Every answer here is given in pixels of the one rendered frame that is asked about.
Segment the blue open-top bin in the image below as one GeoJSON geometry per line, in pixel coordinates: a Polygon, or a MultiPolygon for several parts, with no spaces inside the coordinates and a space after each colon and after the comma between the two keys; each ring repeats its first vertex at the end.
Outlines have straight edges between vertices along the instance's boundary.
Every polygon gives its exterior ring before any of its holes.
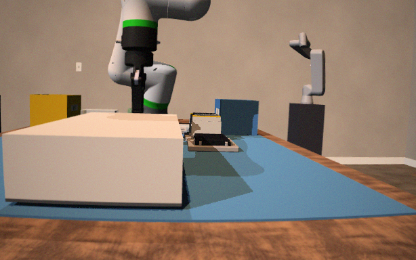
{"type": "Polygon", "coordinates": [[[224,135],[257,135],[259,101],[215,99],[224,135]]]}

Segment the light blue bench mat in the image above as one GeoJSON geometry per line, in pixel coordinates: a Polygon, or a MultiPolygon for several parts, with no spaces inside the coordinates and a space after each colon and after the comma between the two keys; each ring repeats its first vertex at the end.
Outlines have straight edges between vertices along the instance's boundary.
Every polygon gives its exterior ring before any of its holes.
{"type": "Polygon", "coordinates": [[[261,135],[225,136],[239,152],[188,151],[184,138],[182,207],[6,202],[0,137],[0,217],[211,223],[416,215],[416,210],[261,135]]]}

